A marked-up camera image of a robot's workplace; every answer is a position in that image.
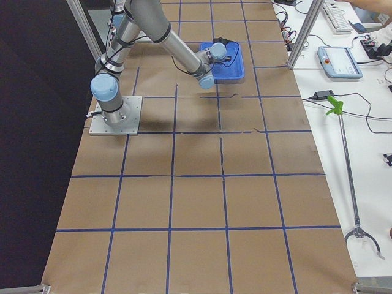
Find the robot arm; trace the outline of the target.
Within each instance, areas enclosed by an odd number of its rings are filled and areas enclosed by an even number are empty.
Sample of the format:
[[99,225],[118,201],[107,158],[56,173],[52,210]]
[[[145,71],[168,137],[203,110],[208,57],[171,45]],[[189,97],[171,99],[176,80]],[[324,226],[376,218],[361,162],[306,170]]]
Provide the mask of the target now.
[[111,13],[121,21],[115,25],[105,53],[96,61],[90,84],[104,126],[119,129],[134,120],[129,99],[120,93],[120,76],[134,46],[139,51],[165,51],[183,66],[185,74],[197,79],[201,88],[214,85],[213,66],[227,60],[223,41],[215,40],[210,47],[194,52],[173,30],[160,1],[113,1]]

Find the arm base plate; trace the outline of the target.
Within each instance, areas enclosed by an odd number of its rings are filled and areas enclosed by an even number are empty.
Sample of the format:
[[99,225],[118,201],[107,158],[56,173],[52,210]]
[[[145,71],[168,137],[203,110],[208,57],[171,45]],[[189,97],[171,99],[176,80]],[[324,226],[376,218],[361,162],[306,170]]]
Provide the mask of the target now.
[[89,128],[90,135],[138,135],[142,110],[142,96],[123,96],[122,107],[113,113],[102,111],[96,103]]

